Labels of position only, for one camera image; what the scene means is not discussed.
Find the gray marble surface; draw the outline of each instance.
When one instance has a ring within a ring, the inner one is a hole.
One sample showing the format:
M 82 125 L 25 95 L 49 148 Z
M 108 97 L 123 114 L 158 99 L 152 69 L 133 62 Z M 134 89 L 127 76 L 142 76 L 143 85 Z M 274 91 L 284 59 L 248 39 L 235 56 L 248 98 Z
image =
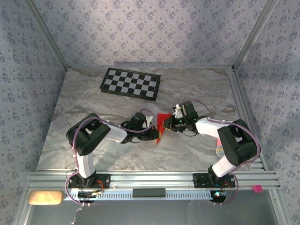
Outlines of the gray marble surface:
M 204 68 L 125 68 L 161 75 L 156 102 L 102 93 L 99 86 L 107 71 L 69 69 L 63 83 L 38 170 L 74 169 L 73 153 L 66 138 L 68 129 L 88 114 L 95 112 L 103 119 L 122 123 L 142 108 L 169 113 L 184 100 L 199 99 L 213 112 L 215 119 L 238 118 L 235 102 L 224 71 Z M 207 114 L 204 106 L 194 103 L 199 115 Z M 103 140 L 94 151 L 98 170 L 207 170 L 219 158 L 216 139 L 197 135 L 186 137 L 166 130 L 158 145 L 155 141 L 119 144 Z

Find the yellow sponge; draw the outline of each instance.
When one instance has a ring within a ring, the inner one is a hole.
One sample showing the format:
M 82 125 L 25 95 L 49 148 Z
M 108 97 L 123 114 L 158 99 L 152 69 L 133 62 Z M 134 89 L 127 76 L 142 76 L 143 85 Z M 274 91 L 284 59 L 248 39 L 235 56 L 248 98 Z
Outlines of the yellow sponge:
M 28 196 L 30 205 L 58 205 L 64 197 L 63 191 L 31 191 Z

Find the aluminum frame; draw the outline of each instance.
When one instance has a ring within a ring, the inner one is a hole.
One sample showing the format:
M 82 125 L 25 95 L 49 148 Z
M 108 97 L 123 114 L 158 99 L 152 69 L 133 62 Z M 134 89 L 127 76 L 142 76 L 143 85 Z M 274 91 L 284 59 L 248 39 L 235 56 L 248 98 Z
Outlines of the aluminum frame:
M 253 124 L 251 123 L 248 114 L 249 109 L 245 105 L 239 81 L 230 67 L 227 69 L 227 76 L 232 88 L 239 116 L 245 120 L 250 129 L 253 130 Z M 261 155 L 251 167 L 251 171 L 235 172 L 239 180 L 239 189 L 250 190 L 253 185 L 260 184 L 264 190 L 269 191 L 278 223 L 281 225 L 292 224 L 292 218 L 284 201 L 276 172 L 268 170 L 263 155 Z M 32 206 L 30 206 L 26 200 L 31 190 L 64 190 L 66 176 L 71 173 L 72 172 L 69 170 L 46 170 L 29 173 L 27 190 L 23 193 L 14 224 L 27 223 Z M 216 188 L 194 188 L 192 174 L 206 173 L 200 171 L 99 171 L 98 173 L 110 173 L 112 175 L 110 188 L 106 190 L 107 193 L 112 194 L 116 193 L 116 191 L 130 193 L 133 188 L 166 188 L 166 191 L 180 191 L 181 193 L 188 193 L 191 191 L 199 191 L 200 193 L 207 190 L 216 190 Z
M 265 23 L 268 21 L 268 18 L 271 15 L 277 2 L 278 2 L 278 0 L 266 0 L 255 24 L 253 25 L 244 45 L 242 46 L 242 48 L 234 62 L 234 70 L 235 71 L 238 71 L 240 69 L 244 60 L 248 56 L 251 48 L 255 44 L 257 37 L 259 36 L 260 32 L 262 31 Z
M 232 94 L 237 106 L 237 110 L 239 113 L 239 117 L 243 119 L 249 126 L 249 128 L 252 130 L 255 136 L 257 136 L 257 132 L 254 129 L 254 125 L 252 121 L 250 120 L 249 107 L 245 104 L 245 100 L 242 95 L 242 89 L 241 84 L 236 76 L 236 74 L 233 72 L 231 68 L 228 68 L 227 70 L 227 76 L 228 80 L 232 89 Z M 266 159 L 263 154 L 260 155 L 262 165 L 266 171 L 269 170 L 269 167 L 267 165 Z M 283 197 L 283 192 L 281 189 L 271 189 L 269 190 L 269 194 L 272 200 L 273 208 L 275 211 L 275 214 L 277 216 L 277 220 L 279 224 L 281 225 L 290 225 L 293 224 L 292 217 L 288 211 L 287 204 Z
M 27 7 L 30 15 L 32 16 L 33 20 L 36 22 L 37 27 L 41 31 L 42 35 L 45 38 L 45 41 L 48 43 L 50 49 L 52 50 L 54 56 L 56 57 L 58 63 L 63 68 L 64 72 L 66 73 L 69 66 L 67 61 L 65 60 L 60 48 L 56 44 L 50 30 L 48 29 L 45 21 L 43 20 L 42 15 L 40 14 L 35 2 L 33 0 L 23 0 L 23 3 Z

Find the wall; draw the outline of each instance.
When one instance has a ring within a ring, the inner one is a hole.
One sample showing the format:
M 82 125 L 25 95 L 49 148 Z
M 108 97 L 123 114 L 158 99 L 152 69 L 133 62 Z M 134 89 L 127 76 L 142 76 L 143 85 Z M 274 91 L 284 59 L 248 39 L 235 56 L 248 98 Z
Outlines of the wall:
M 0 1 L 0 224 L 12 224 L 35 171 L 64 71 L 21 1 Z
M 238 72 L 263 153 L 300 224 L 300 2 L 280 0 Z
M 265 0 L 35 0 L 70 67 L 231 65 Z

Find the black and white checkerboard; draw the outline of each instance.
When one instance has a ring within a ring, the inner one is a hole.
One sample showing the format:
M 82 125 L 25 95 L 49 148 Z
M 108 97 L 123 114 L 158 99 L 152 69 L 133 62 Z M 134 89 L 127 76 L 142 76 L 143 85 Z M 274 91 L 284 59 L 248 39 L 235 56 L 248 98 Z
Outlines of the black and white checkerboard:
M 155 101 L 160 75 L 108 68 L 100 86 L 102 92 Z

